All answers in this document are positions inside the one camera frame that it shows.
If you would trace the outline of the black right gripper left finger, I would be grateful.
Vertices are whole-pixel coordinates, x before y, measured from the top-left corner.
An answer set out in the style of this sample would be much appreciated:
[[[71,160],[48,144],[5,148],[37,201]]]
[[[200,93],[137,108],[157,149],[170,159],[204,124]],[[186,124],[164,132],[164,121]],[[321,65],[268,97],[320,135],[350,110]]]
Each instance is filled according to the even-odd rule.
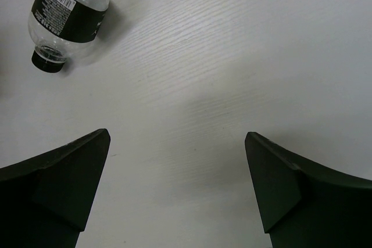
[[[1,247],[75,247],[110,146],[101,128],[1,168]]]

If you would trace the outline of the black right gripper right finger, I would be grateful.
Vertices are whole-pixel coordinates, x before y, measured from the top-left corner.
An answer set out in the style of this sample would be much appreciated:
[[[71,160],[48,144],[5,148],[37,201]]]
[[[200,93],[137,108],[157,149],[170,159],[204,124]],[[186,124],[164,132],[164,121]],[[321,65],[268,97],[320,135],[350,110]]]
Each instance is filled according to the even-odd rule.
[[[371,247],[371,181],[249,132],[245,150],[273,247]]]

